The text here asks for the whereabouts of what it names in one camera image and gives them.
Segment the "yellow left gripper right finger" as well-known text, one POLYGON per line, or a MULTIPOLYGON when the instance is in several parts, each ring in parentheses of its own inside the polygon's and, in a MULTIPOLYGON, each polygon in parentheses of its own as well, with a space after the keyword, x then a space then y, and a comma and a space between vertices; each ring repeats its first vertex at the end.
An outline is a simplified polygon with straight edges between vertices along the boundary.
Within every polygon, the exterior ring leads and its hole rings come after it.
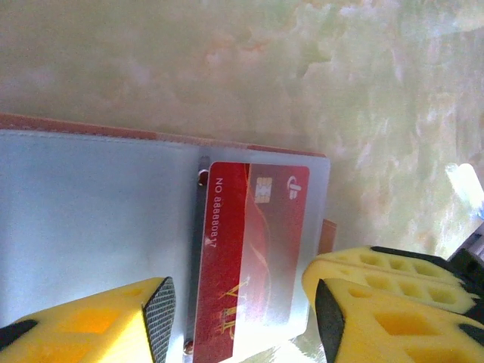
POLYGON ((319 280, 318 332, 328 362, 481 362, 483 325, 341 279, 319 280))

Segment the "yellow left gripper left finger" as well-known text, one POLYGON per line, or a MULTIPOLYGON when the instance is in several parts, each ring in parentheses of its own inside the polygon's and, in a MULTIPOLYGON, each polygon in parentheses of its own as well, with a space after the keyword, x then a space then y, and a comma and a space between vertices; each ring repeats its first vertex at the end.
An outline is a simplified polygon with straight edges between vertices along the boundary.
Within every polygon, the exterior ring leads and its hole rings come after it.
POLYGON ((1 329, 3 362, 164 362, 171 277, 150 278, 27 315, 1 329))

